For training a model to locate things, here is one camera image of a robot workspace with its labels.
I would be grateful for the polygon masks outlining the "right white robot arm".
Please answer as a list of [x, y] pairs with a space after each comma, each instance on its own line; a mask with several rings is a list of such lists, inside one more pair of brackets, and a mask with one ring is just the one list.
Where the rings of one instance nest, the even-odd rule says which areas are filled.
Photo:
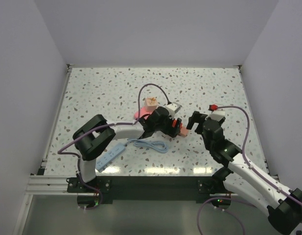
[[198, 125], [195, 133], [202, 136], [206, 150], [223, 166], [215, 173], [213, 189], [238, 194], [262, 211], [280, 234], [291, 234], [302, 223], [302, 190], [291, 189], [271, 177], [245, 155], [243, 148], [226, 139], [224, 121], [224, 110], [209, 115], [195, 111], [186, 127], [190, 130]]

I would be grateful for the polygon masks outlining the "beige cube socket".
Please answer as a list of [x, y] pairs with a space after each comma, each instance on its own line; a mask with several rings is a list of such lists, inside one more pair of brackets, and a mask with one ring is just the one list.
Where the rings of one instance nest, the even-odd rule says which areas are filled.
[[158, 106], [158, 101], [155, 97], [147, 97], [144, 102], [144, 107], [147, 112], [153, 112]]

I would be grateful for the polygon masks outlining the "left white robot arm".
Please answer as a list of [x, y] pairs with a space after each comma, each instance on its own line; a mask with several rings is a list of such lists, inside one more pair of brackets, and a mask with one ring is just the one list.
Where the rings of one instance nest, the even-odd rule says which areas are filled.
[[170, 103], [159, 106], [150, 115], [141, 117], [135, 123], [107, 123], [103, 115], [96, 115], [73, 134], [73, 144], [81, 153], [78, 164], [81, 178], [78, 186], [84, 192], [95, 188], [95, 163], [113, 140], [146, 139], [156, 132], [162, 132], [171, 138], [180, 134], [182, 120], [175, 118], [181, 105]]

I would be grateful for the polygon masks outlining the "pink triangular power socket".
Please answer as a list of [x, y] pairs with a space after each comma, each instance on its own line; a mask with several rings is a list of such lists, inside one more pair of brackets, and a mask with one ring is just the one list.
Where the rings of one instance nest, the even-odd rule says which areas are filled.
[[135, 114], [134, 114], [134, 119], [137, 119], [138, 117], [142, 117], [144, 115], [150, 115], [152, 114], [152, 111], [147, 111], [146, 107], [142, 107], [140, 109], [140, 111], [137, 111]]

